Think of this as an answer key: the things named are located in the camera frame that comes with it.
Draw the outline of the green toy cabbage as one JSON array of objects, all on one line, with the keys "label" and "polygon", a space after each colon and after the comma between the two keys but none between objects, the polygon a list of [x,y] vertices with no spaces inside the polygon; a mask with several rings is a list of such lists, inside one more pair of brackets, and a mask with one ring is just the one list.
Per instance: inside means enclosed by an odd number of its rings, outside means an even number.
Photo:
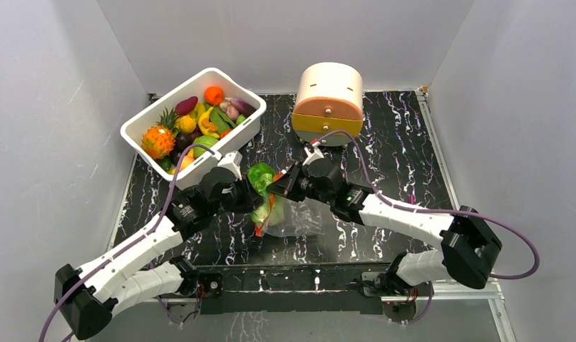
[{"label": "green toy cabbage", "polygon": [[267,187],[279,179],[279,175],[265,162],[260,162],[247,172],[254,190],[263,197],[263,204],[250,213],[256,227],[274,226],[284,221],[285,201],[279,195],[267,191]]}]

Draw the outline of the clear zip top bag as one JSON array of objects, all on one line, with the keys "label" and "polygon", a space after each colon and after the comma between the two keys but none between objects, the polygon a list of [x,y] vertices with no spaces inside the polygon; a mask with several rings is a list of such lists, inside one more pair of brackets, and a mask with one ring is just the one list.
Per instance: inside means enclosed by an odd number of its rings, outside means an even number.
[{"label": "clear zip top bag", "polygon": [[265,225],[263,228],[256,227],[254,223],[256,236],[263,237],[267,234],[273,237],[297,237],[321,234],[321,219],[314,216],[306,202],[283,199],[285,201],[284,221],[274,226]]}]

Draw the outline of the dark toy plum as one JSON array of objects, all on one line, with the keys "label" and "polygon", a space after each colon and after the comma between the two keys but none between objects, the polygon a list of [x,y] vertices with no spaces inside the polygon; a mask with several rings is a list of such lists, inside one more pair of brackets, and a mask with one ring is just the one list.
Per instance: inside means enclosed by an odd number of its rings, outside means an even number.
[{"label": "dark toy plum", "polygon": [[175,136],[175,149],[183,151],[189,147],[193,142],[192,136],[188,133],[178,133]]}]

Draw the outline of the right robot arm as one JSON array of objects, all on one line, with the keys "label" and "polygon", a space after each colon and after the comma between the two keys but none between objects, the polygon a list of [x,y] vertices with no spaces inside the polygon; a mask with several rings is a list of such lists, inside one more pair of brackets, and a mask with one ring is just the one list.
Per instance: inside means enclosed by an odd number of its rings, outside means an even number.
[{"label": "right robot arm", "polygon": [[441,279],[483,289],[502,248],[499,238],[473,210],[426,214],[416,205],[386,204],[372,188],[347,181],[341,169],[325,158],[308,165],[294,163],[267,191],[293,202],[316,200],[329,205],[345,222],[390,229],[432,247],[400,253],[385,273],[360,281],[378,292],[404,295],[419,284]]}]

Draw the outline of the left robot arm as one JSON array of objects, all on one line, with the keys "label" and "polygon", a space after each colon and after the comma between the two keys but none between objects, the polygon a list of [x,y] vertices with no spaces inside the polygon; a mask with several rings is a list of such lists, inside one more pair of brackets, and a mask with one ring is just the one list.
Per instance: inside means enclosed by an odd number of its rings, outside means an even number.
[{"label": "left robot arm", "polygon": [[178,257],[150,270],[144,266],[209,227],[219,214],[247,214],[263,203],[250,181],[225,167],[180,190],[142,229],[106,254],[77,268],[57,270],[53,301],[80,341],[101,332],[121,311],[163,294],[191,296],[197,270]]}]

